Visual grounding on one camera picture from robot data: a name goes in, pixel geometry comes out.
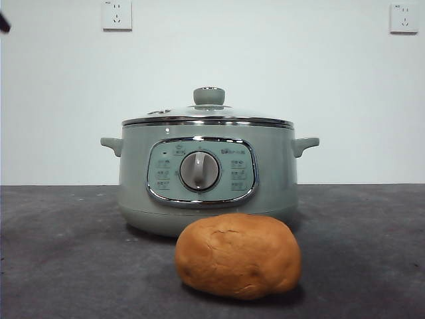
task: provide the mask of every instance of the baked bread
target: baked bread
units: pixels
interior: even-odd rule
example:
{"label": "baked bread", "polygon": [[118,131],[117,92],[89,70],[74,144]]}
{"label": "baked bread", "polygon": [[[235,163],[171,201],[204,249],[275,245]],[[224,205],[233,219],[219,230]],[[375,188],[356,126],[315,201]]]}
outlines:
{"label": "baked bread", "polygon": [[188,225],[177,240],[175,265],[188,286],[252,300],[294,288],[301,275],[301,253],[281,221],[231,213]]}

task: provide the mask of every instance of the bread roll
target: bread roll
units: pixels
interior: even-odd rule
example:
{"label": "bread roll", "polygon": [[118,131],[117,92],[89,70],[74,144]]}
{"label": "bread roll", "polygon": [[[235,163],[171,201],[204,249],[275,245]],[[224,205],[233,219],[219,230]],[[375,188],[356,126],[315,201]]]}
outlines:
{"label": "bread roll", "polygon": [[243,213],[188,225],[177,240],[175,264],[185,284],[244,300],[288,291],[301,275],[290,229],[275,218]]}

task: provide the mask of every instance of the socket plate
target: socket plate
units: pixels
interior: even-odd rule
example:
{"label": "socket plate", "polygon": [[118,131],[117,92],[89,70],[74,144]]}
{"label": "socket plate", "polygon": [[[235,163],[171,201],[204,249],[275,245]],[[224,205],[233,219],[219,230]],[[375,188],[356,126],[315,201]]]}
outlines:
{"label": "socket plate", "polygon": [[131,31],[133,29],[131,1],[104,1],[102,3],[102,27],[104,31]]}
{"label": "socket plate", "polygon": [[390,32],[417,33],[419,31],[419,4],[392,3],[390,5]]}

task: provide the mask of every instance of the lid knob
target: lid knob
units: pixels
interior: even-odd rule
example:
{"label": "lid knob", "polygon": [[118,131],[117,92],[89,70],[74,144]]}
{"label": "lid knob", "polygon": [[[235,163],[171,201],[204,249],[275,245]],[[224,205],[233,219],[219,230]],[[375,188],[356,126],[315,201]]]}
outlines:
{"label": "lid knob", "polygon": [[225,93],[222,88],[206,86],[203,88],[197,88],[193,91],[193,100],[196,105],[223,105],[224,95]]}

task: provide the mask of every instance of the black object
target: black object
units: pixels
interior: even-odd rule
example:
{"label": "black object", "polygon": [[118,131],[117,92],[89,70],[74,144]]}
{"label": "black object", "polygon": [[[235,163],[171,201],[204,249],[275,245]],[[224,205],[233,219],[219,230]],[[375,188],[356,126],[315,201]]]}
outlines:
{"label": "black object", "polygon": [[11,25],[7,20],[4,18],[4,16],[0,12],[0,30],[2,30],[5,33],[8,33],[11,30]]}

